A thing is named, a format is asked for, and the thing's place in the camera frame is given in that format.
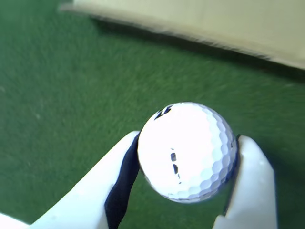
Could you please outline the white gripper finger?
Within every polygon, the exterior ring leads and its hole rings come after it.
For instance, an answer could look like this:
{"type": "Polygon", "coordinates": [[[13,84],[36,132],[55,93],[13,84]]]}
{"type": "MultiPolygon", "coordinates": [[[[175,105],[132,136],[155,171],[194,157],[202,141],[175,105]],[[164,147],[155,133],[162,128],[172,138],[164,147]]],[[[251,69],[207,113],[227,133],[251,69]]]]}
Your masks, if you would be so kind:
{"type": "Polygon", "coordinates": [[[139,172],[139,131],[116,143],[32,229],[117,229],[139,172]]]}
{"type": "Polygon", "coordinates": [[[278,228],[275,172],[259,145],[240,135],[240,164],[224,215],[216,217],[215,229],[278,228]]]}

